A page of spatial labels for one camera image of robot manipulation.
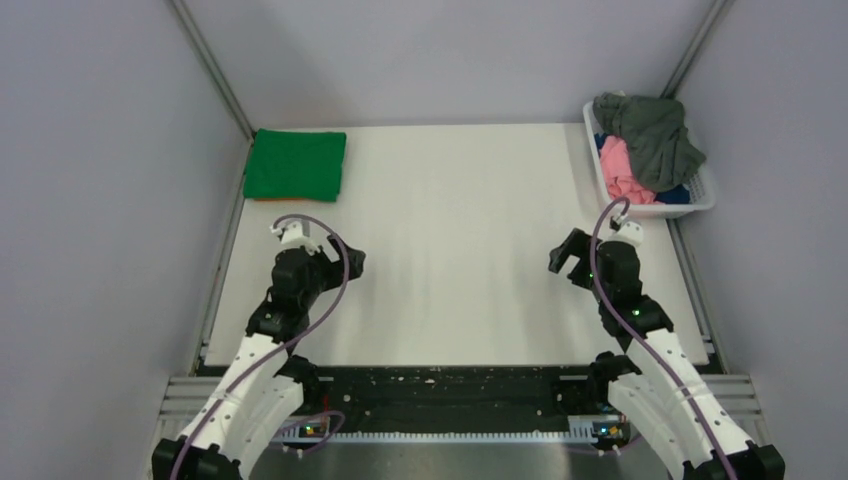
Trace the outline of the green t shirt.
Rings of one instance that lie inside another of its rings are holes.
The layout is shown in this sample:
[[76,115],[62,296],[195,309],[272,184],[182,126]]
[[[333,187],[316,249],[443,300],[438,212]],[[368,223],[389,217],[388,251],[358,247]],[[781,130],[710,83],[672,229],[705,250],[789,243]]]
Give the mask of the green t shirt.
[[260,129],[245,169],[243,196],[337,200],[342,185],[347,135]]

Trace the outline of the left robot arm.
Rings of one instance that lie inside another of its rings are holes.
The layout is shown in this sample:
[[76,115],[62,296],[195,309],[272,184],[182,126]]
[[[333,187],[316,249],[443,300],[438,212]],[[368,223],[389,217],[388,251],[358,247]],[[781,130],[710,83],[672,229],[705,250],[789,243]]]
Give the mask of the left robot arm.
[[271,284],[249,317],[235,357],[213,392],[174,439],[151,455],[154,479],[246,479],[282,424],[319,404],[317,368],[294,350],[315,327],[324,293],[344,293],[362,276],[366,254],[334,235],[331,259],[306,234],[282,233]]

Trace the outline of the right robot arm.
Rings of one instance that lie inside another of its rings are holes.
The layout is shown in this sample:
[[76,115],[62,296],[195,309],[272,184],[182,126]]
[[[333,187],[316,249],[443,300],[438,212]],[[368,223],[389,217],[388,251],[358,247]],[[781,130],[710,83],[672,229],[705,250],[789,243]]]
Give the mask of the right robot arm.
[[619,344],[589,366],[586,397],[636,427],[672,479],[782,479],[773,445],[758,444],[730,416],[690,362],[663,307],[643,291],[639,226],[607,240],[575,228],[549,254],[548,269],[593,294],[604,330]]

